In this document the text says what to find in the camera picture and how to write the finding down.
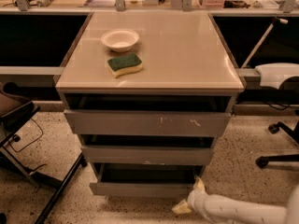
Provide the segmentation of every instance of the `workbench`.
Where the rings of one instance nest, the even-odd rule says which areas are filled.
[[[56,89],[97,177],[96,195],[179,197],[209,164],[244,81],[206,11],[95,11]],[[138,32],[127,53],[112,29]],[[107,60],[134,52],[143,69],[114,78]]]

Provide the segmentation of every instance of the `open drawer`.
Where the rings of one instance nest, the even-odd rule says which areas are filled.
[[[201,166],[101,164],[99,181],[91,183],[94,195],[186,198]]]
[[[208,165],[211,137],[82,135],[88,162]]]
[[[76,134],[222,136],[230,113],[65,110]]]

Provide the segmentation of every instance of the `bowl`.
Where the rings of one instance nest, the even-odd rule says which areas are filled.
[[[115,52],[125,52],[139,40],[139,34],[129,29],[116,29],[104,33],[102,43]]]

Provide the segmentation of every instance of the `concrete floor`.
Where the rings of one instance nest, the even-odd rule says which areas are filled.
[[[34,120],[44,135],[24,151],[11,152],[31,169],[47,164],[38,171],[62,179],[80,153],[79,140],[72,134],[62,112],[39,112]],[[298,153],[296,143],[283,131],[268,132],[268,125],[279,120],[293,128],[298,118],[232,117],[202,176],[208,193],[241,201],[286,205],[299,183],[299,165],[271,163],[260,169],[255,164],[261,155]],[[19,131],[21,141],[14,143],[14,148],[21,149],[39,134],[36,125],[29,121]],[[45,223],[208,223],[197,214],[175,216],[171,208],[177,199],[94,196],[89,183],[95,181],[90,165],[79,167]],[[36,190],[26,178],[0,169],[0,211],[6,213],[7,223],[34,223],[52,193],[53,189]]]

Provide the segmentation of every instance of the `green scrubbing pad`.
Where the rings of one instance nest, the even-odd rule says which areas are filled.
[[[135,53],[111,58],[107,62],[113,77],[134,73],[142,69],[142,62]]]

